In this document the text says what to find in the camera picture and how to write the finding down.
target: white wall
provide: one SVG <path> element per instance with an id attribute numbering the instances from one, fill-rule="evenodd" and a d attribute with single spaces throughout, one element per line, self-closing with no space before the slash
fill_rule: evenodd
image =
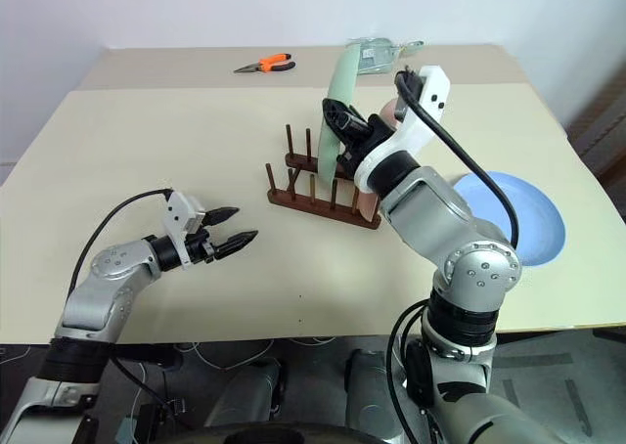
<path id="1" fill-rule="evenodd" d="M 566 124 L 626 59 L 626 0 L 2 0 L 0 161 L 103 47 L 499 43 Z"/>

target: plier handle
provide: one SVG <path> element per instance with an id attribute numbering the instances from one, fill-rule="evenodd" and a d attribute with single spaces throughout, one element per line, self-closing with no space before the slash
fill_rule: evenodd
<path id="1" fill-rule="evenodd" d="M 239 69 L 235 69 L 234 72 L 257 72 L 258 70 L 263 72 L 270 72 L 278 70 L 289 70 L 295 67 L 295 63 L 293 61 L 289 61 L 288 63 L 281 65 L 277 65 L 276 63 L 280 63 L 290 59 L 291 55 L 289 53 L 281 53 L 280 55 L 262 58 L 258 61 L 258 63 L 252 63 L 251 65 L 240 67 Z"/>

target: pliers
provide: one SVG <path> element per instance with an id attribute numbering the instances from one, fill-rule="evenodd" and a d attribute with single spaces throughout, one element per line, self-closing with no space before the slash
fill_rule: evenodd
<path id="1" fill-rule="evenodd" d="M 257 72 L 258 70 L 270 72 L 273 70 L 289 70 L 295 67 L 295 63 L 293 61 L 289 61 L 288 63 L 281 65 L 275 65 L 275 63 L 280 63 L 290 59 L 291 55 L 289 53 L 281 53 L 280 55 L 270 56 L 269 58 L 262 58 L 258 61 L 258 63 L 240 67 L 239 69 L 235 69 L 233 72 Z"/>

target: plate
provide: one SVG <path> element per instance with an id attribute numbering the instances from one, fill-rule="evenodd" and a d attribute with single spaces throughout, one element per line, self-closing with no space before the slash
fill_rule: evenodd
<path id="1" fill-rule="evenodd" d="M 537 187 L 502 172 L 487 172 L 509 197 L 519 221 L 517 256 L 522 265 L 537 266 L 559 255 L 565 244 L 565 225 L 555 204 Z M 502 204 L 474 174 L 454 186 L 475 217 L 486 219 L 511 238 L 511 223 Z"/>

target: light blue bowl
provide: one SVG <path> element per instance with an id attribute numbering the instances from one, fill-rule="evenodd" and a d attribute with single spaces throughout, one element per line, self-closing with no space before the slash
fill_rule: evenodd
<path id="1" fill-rule="evenodd" d="M 559 210 L 537 187 L 513 175 L 487 172 L 509 197 L 519 221 L 517 256 L 522 265 L 537 266 L 553 260 L 565 244 L 565 225 Z M 474 174 L 454 186 L 475 217 L 494 223 L 511 238 L 511 223 L 502 204 Z"/>

